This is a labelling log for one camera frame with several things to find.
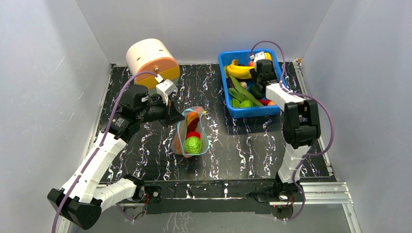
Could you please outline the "red tomato toy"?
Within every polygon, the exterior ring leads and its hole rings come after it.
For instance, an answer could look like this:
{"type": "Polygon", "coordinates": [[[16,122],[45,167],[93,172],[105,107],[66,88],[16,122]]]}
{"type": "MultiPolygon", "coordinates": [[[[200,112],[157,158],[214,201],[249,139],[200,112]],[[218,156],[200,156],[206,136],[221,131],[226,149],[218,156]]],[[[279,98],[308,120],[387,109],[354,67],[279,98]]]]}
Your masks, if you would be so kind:
{"type": "Polygon", "coordinates": [[[198,132],[196,132],[196,131],[191,131],[191,132],[188,132],[188,133],[186,134],[186,139],[188,139],[188,138],[190,138],[190,137],[196,137],[196,138],[198,138],[198,139],[201,139],[200,134],[199,134],[198,132]]]}

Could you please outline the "clear zip top bag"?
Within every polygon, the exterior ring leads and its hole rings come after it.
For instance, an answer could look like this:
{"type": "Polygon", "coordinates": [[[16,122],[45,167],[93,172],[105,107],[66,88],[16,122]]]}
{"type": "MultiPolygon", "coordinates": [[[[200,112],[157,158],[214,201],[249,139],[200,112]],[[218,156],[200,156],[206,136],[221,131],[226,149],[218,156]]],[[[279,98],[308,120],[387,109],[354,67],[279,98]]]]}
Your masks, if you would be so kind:
{"type": "Polygon", "coordinates": [[[195,106],[182,112],[184,119],[177,123],[171,149],[186,158],[203,155],[209,150],[206,133],[206,110],[195,106]]]}

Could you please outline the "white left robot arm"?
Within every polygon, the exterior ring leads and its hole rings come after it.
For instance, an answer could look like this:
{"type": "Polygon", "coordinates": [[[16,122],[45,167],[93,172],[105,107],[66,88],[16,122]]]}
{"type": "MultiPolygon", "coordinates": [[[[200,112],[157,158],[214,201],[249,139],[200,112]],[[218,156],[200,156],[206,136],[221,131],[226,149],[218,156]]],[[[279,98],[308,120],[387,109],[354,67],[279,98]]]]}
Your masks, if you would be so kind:
{"type": "Polygon", "coordinates": [[[105,188],[97,187],[114,158],[127,146],[142,123],[159,121],[168,127],[184,120],[172,100],[176,85],[166,80],[155,88],[156,94],[152,96],[143,85],[122,88],[110,118],[89,154],[61,188],[53,188],[47,195],[59,216],[88,230],[111,206],[123,200],[141,202],[147,197],[144,181],[131,174],[105,188]]]}

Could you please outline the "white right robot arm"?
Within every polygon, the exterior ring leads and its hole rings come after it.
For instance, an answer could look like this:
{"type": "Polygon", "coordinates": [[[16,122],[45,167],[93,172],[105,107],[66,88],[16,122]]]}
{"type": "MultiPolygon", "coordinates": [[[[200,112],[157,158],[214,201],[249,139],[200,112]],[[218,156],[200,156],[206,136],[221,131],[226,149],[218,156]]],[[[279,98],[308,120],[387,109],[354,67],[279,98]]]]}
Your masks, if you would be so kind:
{"type": "Polygon", "coordinates": [[[255,86],[283,112],[282,133],[287,145],[277,172],[281,183],[274,187],[274,196],[286,201],[293,194],[290,183],[299,180],[304,156],[321,134],[318,103],[288,91],[277,79],[270,59],[255,57],[253,62],[254,68],[250,73],[255,86]]]}

